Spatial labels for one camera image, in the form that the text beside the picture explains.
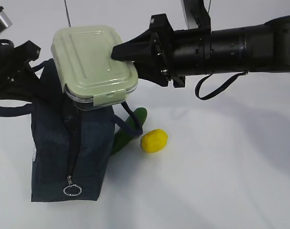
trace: black cable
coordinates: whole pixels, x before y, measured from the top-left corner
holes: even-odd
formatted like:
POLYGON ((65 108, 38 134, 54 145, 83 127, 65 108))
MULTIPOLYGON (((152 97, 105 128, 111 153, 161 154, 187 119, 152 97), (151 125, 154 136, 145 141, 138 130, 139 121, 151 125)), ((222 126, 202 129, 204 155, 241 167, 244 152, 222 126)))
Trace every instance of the black cable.
POLYGON ((48 61, 43 61, 42 63, 38 64, 37 66, 32 67, 31 70, 34 72, 37 72, 37 71, 41 70, 42 68, 44 68, 47 63, 48 63, 48 61))
POLYGON ((126 110, 126 112, 132 117, 133 121, 135 122, 136 129, 143 133, 143 128, 142 128, 142 124, 141 124, 140 120, 135 116, 133 111, 129 108, 127 102, 123 102, 123 103, 121 103, 121 105, 124 108, 124 110, 126 110))
POLYGON ((195 95, 198 99, 201 99, 201 100, 208 100, 208 99, 211 99, 213 97, 215 97, 216 95, 222 93, 224 90, 226 90, 235 80, 237 80, 238 77, 242 76, 242 75, 247 75, 248 72, 243 72, 243 73, 238 73, 234 76, 232 76, 230 79, 228 79, 223 85, 221 85, 219 88, 217 88, 215 91, 213 91, 212 93, 204 96, 204 97, 200 97, 199 95, 199 91, 200 91, 200 88, 203 84, 203 82, 205 80, 207 80, 209 77, 211 77, 213 74, 209 75, 209 76, 206 76, 204 77, 203 79, 201 79, 196 88, 195 88, 195 95))
POLYGON ((67 0, 64 0, 64 6, 65 6, 65 13, 67 14, 67 20, 68 20, 69 27, 71 27, 71 20, 70 20, 69 10, 68 10, 68 6, 67 6, 67 0))
POLYGON ((208 5, 208 10, 207 10, 207 13, 210 13, 210 9, 211 9, 211 3, 212 3, 212 0, 210 0, 210 3, 208 5))

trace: plastic food container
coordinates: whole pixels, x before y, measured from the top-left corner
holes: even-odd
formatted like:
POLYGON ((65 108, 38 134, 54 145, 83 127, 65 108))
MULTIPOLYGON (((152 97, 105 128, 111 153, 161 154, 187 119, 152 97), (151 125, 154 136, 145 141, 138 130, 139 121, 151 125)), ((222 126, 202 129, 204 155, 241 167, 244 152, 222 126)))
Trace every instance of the plastic food container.
POLYGON ((52 54, 63 92, 82 110, 121 103, 137 87, 132 62, 111 59, 122 43, 108 26, 71 27, 56 32, 52 54))

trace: cucumber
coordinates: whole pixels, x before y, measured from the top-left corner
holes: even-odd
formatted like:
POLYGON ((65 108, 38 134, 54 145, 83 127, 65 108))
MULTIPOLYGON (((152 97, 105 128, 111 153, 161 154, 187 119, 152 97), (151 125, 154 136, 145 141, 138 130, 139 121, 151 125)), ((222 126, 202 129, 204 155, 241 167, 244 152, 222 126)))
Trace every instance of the cucumber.
MULTIPOLYGON (((146 108, 139 107, 134 111, 135 116, 139 119, 141 125, 143 126, 146 118, 147 118, 147 110, 146 108)), ((131 128, 135 128, 135 123, 132 119, 132 117, 128 117, 125 121, 131 128)), ((111 155, 116 154, 121 149, 123 149, 129 142, 133 140, 133 137, 131 137, 128 133, 126 133, 124 130, 120 129, 116 132, 114 135, 114 142, 113 142, 113 148, 111 151, 111 155)))

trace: bag handle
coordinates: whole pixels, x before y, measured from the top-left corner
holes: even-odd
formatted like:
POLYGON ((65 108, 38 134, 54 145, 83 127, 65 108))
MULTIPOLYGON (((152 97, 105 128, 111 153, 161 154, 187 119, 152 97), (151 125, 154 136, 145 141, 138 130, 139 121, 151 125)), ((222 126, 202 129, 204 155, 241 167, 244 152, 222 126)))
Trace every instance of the bag handle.
POLYGON ((127 113, 132 117, 135 122, 136 130, 131 128, 125 121, 123 121, 119 116, 113 115, 111 121, 117 124, 121 129, 125 130, 132 137, 139 137, 143 134, 143 128, 140 120, 135 116, 133 111, 129 108, 127 102, 121 103, 122 107, 127 111, 127 113))
MULTIPOLYGON (((41 64, 32 68, 34 72, 44 68, 47 61, 43 61, 41 64)), ((29 115, 33 112, 33 104, 26 104, 20 107, 1 107, 0 106, 0 117, 19 117, 23 115, 29 115)))

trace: lemon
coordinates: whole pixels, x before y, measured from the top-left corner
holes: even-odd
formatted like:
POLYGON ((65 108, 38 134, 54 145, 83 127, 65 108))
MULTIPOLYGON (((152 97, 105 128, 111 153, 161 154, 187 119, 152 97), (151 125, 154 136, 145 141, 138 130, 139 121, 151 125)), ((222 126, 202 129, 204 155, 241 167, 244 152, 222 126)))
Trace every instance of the lemon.
POLYGON ((166 146, 167 139, 168 135, 164 130, 153 130, 141 138, 141 147, 148 153, 155 153, 166 146))

